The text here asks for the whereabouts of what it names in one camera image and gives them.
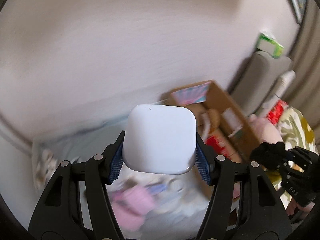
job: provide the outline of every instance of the curtain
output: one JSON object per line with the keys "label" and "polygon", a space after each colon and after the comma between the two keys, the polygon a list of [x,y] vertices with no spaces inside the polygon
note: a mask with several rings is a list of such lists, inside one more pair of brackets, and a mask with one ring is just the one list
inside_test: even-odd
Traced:
{"label": "curtain", "polygon": [[297,76],[283,98],[307,119],[320,150],[320,9],[314,0],[307,0],[300,32],[289,57]]}

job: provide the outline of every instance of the open box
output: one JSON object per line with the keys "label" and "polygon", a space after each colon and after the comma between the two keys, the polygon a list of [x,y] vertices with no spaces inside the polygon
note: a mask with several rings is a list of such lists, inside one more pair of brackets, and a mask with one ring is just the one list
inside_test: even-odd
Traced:
{"label": "open box", "polygon": [[250,127],[246,117],[242,114],[239,106],[231,96],[223,91],[214,81],[203,81],[175,88],[170,91],[167,104],[171,106],[180,106],[171,93],[181,89],[202,85],[207,82],[210,82],[209,90],[206,95],[206,101],[203,102],[202,105],[206,109],[213,108],[218,110],[221,117],[219,128],[231,142],[235,150],[241,155],[243,160],[248,162],[251,151],[258,147],[260,142]]}

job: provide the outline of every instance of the blue gripper pad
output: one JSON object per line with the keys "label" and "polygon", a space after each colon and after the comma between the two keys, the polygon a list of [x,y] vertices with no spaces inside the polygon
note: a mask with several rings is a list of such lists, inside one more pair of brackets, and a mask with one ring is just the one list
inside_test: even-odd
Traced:
{"label": "blue gripper pad", "polygon": [[111,184],[113,183],[113,181],[115,179],[118,179],[119,173],[121,171],[121,167],[123,164],[122,146],[123,146],[123,141],[121,142],[120,146],[116,150],[116,153],[113,156],[111,164],[110,164],[110,174],[109,174],[108,179],[110,180]]}
{"label": "blue gripper pad", "polygon": [[198,143],[196,145],[196,164],[198,166],[198,170],[200,172],[202,180],[209,184],[211,181],[209,164]]}

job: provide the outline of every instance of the silver screw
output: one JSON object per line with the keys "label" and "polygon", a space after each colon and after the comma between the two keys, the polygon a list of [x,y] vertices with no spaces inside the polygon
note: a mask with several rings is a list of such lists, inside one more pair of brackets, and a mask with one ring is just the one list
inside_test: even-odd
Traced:
{"label": "silver screw", "polygon": [[226,158],[225,158],[225,156],[223,156],[223,155],[218,155],[218,156],[217,156],[217,160],[218,160],[218,161],[223,162],[225,159],[226,159]]}
{"label": "silver screw", "polygon": [[103,155],[102,154],[96,154],[94,157],[93,157],[96,161],[99,161],[103,158]]}
{"label": "silver screw", "polygon": [[69,161],[62,161],[62,162],[60,163],[60,165],[61,165],[62,167],[68,166],[68,164],[69,164]]}
{"label": "silver screw", "polygon": [[253,161],[253,162],[251,162],[251,166],[255,167],[255,168],[258,168],[259,167],[259,163]]}

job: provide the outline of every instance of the brown round object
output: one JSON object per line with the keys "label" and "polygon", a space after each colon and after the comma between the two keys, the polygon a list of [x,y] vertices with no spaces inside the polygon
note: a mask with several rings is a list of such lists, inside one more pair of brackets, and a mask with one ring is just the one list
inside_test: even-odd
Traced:
{"label": "brown round object", "polygon": [[220,113],[217,109],[208,109],[208,116],[210,119],[210,133],[214,132],[220,125]]}

